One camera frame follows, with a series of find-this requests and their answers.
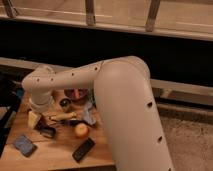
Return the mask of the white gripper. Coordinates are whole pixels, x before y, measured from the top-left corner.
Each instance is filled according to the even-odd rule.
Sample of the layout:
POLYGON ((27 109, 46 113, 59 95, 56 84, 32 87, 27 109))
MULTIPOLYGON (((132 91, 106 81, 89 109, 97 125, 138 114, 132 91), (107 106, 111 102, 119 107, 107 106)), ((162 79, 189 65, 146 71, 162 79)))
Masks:
POLYGON ((36 127, 38 122, 41 119, 41 115, 39 113, 46 112, 50 105, 54 108, 58 107, 58 91, 51 92, 35 92, 30 95, 29 104, 33 111, 28 112, 28 126, 32 129, 36 127))

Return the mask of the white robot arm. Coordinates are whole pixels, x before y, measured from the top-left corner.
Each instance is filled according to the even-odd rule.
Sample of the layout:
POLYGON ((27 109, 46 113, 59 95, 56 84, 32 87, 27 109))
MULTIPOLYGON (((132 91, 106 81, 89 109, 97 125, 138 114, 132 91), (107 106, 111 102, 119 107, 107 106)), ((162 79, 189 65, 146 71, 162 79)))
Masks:
POLYGON ((117 171, 175 171, 142 59, 114 58, 58 73, 44 65, 22 86, 39 113, 49 108, 54 90, 92 89, 117 171))

